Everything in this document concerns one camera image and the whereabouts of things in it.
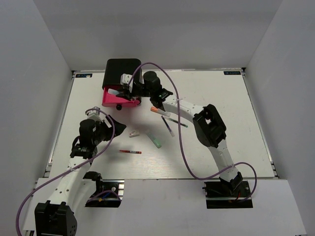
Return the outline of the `pink top drawer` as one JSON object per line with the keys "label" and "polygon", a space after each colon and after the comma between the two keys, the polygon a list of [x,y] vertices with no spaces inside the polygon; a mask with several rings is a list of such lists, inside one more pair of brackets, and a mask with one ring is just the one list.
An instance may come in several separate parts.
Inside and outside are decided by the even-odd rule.
{"label": "pink top drawer", "polygon": [[105,86],[103,88],[103,97],[102,97],[102,106],[103,107],[112,107],[112,108],[116,108],[117,106],[120,108],[132,108],[132,107],[136,107],[140,104],[140,101],[137,99],[134,100],[126,100],[123,98],[119,98],[116,97],[115,95],[109,94],[108,90],[109,89],[115,89],[115,90],[119,90],[121,89],[123,86],[122,85],[111,85],[111,86]]}

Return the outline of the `green highlighter pen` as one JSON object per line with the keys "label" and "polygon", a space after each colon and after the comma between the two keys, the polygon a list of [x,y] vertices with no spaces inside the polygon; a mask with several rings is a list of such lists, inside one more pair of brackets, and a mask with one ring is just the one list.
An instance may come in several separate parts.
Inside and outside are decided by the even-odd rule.
{"label": "green highlighter pen", "polygon": [[149,139],[153,142],[153,144],[157,147],[157,148],[161,148],[162,145],[159,141],[158,138],[155,137],[155,135],[153,135],[151,132],[147,133],[147,136],[149,137]]}

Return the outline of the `orange highlighter pen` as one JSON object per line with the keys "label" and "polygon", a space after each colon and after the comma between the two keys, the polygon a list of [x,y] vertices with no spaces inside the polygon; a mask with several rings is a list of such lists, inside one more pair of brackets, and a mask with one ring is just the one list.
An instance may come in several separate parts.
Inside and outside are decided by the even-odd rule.
{"label": "orange highlighter pen", "polygon": [[155,107],[151,107],[150,111],[152,111],[154,113],[157,113],[157,114],[160,114],[162,116],[166,116],[166,117],[170,117],[171,116],[171,114],[169,112],[163,111],[163,110],[155,108]]}

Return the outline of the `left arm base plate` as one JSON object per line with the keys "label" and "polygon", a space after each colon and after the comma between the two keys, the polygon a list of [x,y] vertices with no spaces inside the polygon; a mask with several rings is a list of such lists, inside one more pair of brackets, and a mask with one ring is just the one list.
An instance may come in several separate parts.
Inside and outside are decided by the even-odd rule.
{"label": "left arm base plate", "polygon": [[96,191],[90,196],[85,207],[118,208],[123,199],[124,180],[105,180],[98,182]]}

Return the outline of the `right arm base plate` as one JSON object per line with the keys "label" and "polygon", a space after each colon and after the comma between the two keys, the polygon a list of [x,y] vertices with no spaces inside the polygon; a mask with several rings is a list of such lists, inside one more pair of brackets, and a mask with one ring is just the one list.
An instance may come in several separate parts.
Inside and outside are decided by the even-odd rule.
{"label": "right arm base plate", "polygon": [[253,208],[248,181],[242,181],[233,193],[224,189],[220,181],[204,182],[207,209]]}

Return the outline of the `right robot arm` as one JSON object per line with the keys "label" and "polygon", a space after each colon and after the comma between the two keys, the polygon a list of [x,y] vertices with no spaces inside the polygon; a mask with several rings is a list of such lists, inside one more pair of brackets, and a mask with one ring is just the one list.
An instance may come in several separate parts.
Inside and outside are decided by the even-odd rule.
{"label": "right robot arm", "polygon": [[154,107],[190,121],[197,139],[209,149],[214,158],[223,192],[228,196],[239,192],[243,177],[231,158],[226,143],[226,126],[214,105],[202,107],[177,98],[162,87],[159,77],[153,71],[146,72],[141,82],[134,81],[126,73],[118,78],[122,85],[118,97],[127,100],[148,97]]}

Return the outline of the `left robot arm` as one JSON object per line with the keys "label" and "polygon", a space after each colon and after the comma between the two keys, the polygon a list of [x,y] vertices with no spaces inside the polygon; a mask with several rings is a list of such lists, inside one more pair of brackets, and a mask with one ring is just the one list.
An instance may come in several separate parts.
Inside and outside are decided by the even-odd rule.
{"label": "left robot arm", "polygon": [[126,125],[111,116],[102,120],[98,114],[90,114],[80,122],[79,136],[72,143],[66,175],[44,203],[34,210],[35,228],[38,236],[74,236],[77,233],[77,216],[88,199],[103,193],[101,174],[91,172],[97,146],[110,143],[121,135]]}

